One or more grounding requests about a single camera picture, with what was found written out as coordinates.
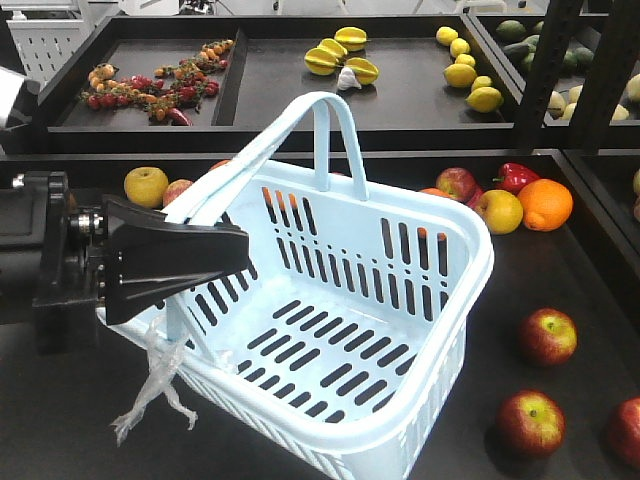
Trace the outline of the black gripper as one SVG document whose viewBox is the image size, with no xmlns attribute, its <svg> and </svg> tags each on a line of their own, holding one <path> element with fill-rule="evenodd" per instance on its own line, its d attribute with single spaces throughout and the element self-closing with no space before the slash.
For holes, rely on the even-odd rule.
<svg viewBox="0 0 640 480">
<path fill-rule="evenodd" d="M 249 236 L 229 223 L 169 223 L 159 211 L 106 195 L 103 244 L 106 323 L 119 325 L 185 289 L 249 264 Z M 12 180 L 12 319 L 34 330 L 39 354 L 92 347 L 98 288 L 64 172 L 31 171 Z"/>
</svg>

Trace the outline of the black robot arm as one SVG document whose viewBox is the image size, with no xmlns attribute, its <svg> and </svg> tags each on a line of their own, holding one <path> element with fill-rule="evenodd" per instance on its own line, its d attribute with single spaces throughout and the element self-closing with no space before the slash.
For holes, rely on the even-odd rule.
<svg viewBox="0 0 640 480">
<path fill-rule="evenodd" d="M 98 307 L 120 325 L 248 264 L 237 226 L 172 224 L 113 195 L 75 207 L 63 172 L 27 172 L 1 192 L 1 321 L 30 323 L 43 355 L 94 345 Z"/>
</svg>

